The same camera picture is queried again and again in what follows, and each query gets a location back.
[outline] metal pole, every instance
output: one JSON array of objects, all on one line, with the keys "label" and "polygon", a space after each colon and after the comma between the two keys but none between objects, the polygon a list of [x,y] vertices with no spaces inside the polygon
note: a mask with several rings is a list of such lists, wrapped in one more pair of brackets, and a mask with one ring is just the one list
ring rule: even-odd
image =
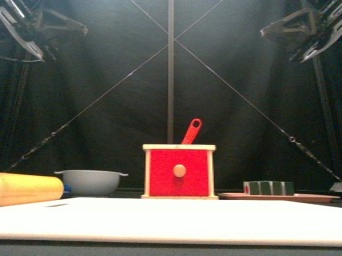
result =
[{"label": "metal pole", "polygon": [[175,38],[175,3],[168,0],[168,106],[167,106],[167,143],[173,143],[173,38]]}]

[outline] black backdrop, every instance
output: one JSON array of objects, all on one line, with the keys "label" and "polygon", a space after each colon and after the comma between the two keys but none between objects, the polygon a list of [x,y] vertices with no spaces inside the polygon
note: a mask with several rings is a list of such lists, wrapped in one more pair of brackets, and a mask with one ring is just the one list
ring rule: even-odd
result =
[{"label": "black backdrop", "polygon": [[[217,2],[175,0],[175,36]],[[80,21],[89,32],[60,45],[56,62],[0,63],[1,168],[113,88],[10,172],[53,175],[64,169],[119,170],[129,174],[121,188],[141,189],[141,145],[167,143],[168,41],[140,8],[167,30],[167,0],[45,4]],[[241,181],[261,179],[292,181],[298,190],[327,190],[335,181],[235,92],[332,168],[312,62],[288,62],[284,49],[259,33],[298,5],[286,0],[224,0],[204,15],[177,41],[215,74],[175,43],[173,143],[180,143],[191,119],[199,117],[203,127],[195,143],[216,145],[219,190],[241,189]],[[2,40],[1,55],[20,54],[20,47]],[[328,56],[323,65],[324,72],[328,65],[340,68]],[[338,115],[338,103],[334,106]]]}]

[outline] round wooden knob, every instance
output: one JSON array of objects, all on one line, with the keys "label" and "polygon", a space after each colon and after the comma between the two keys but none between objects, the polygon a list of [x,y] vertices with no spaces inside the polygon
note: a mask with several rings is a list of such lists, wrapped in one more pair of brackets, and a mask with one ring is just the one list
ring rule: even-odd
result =
[{"label": "round wooden knob", "polygon": [[187,173],[185,166],[181,165],[181,164],[175,165],[175,167],[173,167],[173,174],[175,174],[175,176],[177,178],[181,178],[185,175],[185,173]]}]

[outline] wooden tray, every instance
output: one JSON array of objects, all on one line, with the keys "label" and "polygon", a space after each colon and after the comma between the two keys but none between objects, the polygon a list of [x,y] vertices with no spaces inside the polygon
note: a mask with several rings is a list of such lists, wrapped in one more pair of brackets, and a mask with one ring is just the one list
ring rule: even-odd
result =
[{"label": "wooden tray", "polygon": [[324,196],[314,194],[294,194],[294,196],[272,196],[272,195],[248,195],[244,193],[220,193],[219,199],[228,200],[284,200],[302,203],[328,203],[332,199],[339,199],[338,196]]}]

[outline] metal bowl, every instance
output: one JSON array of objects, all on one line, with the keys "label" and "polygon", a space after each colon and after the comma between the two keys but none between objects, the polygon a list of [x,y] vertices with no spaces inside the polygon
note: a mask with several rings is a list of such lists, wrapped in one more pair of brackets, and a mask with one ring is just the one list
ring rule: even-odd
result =
[{"label": "metal bowl", "polygon": [[128,176],[99,170],[64,170],[54,174],[62,174],[62,183],[70,188],[70,195],[84,197],[111,196],[119,186],[120,176]]}]

